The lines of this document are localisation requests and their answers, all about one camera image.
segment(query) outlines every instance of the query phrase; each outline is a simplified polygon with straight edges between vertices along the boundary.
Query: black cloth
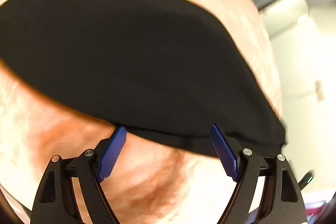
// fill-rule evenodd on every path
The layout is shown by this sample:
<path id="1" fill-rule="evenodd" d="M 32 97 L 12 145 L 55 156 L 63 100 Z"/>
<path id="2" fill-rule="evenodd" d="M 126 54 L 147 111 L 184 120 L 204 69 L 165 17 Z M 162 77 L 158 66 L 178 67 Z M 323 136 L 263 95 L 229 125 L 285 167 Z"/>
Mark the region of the black cloth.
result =
<path id="1" fill-rule="evenodd" d="M 259 155 L 285 143 L 227 30 L 186 0 L 9 0 L 0 34 L 25 82 L 141 137 L 216 156 L 216 122 Z"/>

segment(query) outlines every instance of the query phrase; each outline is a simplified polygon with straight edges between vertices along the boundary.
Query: metal pin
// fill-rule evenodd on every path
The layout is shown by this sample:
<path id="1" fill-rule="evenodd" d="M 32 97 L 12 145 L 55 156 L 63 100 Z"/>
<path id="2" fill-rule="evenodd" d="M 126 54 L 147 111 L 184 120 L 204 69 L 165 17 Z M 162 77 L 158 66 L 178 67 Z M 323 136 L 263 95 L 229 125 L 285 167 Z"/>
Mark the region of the metal pin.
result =
<path id="1" fill-rule="evenodd" d="M 281 161 L 285 161 L 285 156 L 284 155 L 282 155 L 282 154 L 279 154 L 278 155 L 278 160 L 281 160 Z"/>
<path id="2" fill-rule="evenodd" d="M 85 156 L 87 156 L 87 157 L 90 157 L 90 156 L 92 156 L 93 155 L 93 150 L 92 149 L 88 149 L 88 150 L 86 150 L 85 152 L 84 152 L 84 155 Z"/>
<path id="3" fill-rule="evenodd" d="M 58 162 L 58 160 L 59 160 L 59 156 L 58 156 L 58 155 L 55 155 L 55 156 L 53 156 L 53 157 L 51 158 L 51 161 L 52 161 L 52 162 Z"/>
<path id="4" fill-rule="evenodd" d="M 244 153 L 245 155 L 247 155 L 247 156 L 251 156 L 251 155 L 252 155 L 252 150 L 251 150 L 251 149 L 248 149 L 248 148 L 245 148 L 245 149 L 243 150 L 243 153 Z"/>

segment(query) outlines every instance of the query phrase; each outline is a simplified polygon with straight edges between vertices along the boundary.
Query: silver screw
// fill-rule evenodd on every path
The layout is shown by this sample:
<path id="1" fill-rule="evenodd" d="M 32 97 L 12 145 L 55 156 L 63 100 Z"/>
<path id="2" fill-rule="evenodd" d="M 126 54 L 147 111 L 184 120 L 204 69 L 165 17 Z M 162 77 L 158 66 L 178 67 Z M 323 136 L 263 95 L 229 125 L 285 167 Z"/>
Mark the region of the silver screw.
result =
<path id="1" fill-rule="evenodd" d="M 93 150 L 92 149 L 88 149 L 84 152 L 84 155 L 87 156 L 87 157 L 90 157 L 93 155 Z"/>
<path id="2" fill-rule="evenodd" d="M 52 162 L 58 162 L 58 160 L 59 160 L 59 156 L 53 156 L 52 158 L 51 158 L 51 161 Z"/>
<path id="3" fill-rule="evenodd" d="M 252 150 L 251 150 L 251 149 L 248 149 L 248 148 L 245 148 L 245 149 L 243 150 L 243 153 L 244 153 L 245 155 L 247 155 L 247 156 L 251 156 L 251 155 L 252 155 Z"/>
<path id="4" fill-rule="evenodd" d="M 281 155 L 281 154 L 278 155 L 278 160 L 285 161 L 285 159 L 286 158 L 284 155 Z"/>

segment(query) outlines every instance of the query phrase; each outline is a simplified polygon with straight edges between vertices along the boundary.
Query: blue textured fingertip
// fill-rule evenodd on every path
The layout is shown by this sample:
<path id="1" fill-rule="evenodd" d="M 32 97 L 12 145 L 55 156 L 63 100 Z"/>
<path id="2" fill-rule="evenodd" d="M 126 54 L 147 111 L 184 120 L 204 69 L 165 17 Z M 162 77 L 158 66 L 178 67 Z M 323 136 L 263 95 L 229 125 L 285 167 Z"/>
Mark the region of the blue textured fingertip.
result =
<path id="1" fill-rule="evenodd" d="M 211 126 L 210 139 L 213 146 L 215 147 L 217 155 L 224 167 L 226 174 L 229 177 L 232 177 L 235 182 L 238 182 L 240 175 L 237 170 L 237 159 L 232 153 L 227 142 L 224 140 L 221 132 L 214 124 Z"/>
<path id="2" fill-rule="evenodd" d="M 125 144 L 126 134 L 127 130 L 125 127 L 120 127 L 117 132 L 113 133 L 113 139 L 100 159 L 100 169 L 97 175 L 100 182 L 111 174 Z"/>

